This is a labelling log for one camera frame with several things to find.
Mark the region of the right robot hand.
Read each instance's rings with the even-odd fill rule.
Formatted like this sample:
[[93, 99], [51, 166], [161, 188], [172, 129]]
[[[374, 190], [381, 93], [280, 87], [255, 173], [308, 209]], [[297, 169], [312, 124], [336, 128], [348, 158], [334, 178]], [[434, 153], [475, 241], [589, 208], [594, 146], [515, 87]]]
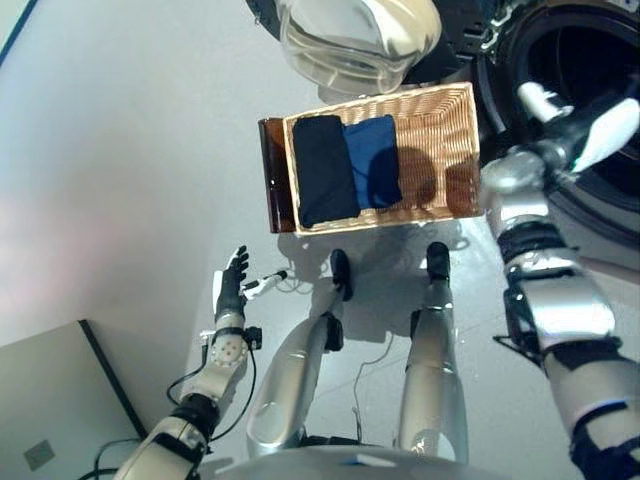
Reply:
[[572, 174], [604, 161], [639, 130], [639, 101], [616, 92], [576, 107], [536, 82], [516, 90], [525, 111], [542, 126], [541, 138], [528, 149], [547, 167]]

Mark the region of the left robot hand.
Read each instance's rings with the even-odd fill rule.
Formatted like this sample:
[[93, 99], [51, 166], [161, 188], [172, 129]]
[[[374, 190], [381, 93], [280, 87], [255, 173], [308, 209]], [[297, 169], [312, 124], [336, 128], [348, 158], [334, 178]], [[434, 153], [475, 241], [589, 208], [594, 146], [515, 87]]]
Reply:
[[216, 270], [212, 283], [212, 305], [216, 318], [227, 313], [244, 314], [246, 303], [267, 293], [287, 279], [284, 270], [245, 283], [249, 267], [249, 252], [238, 247], [223, 270]]

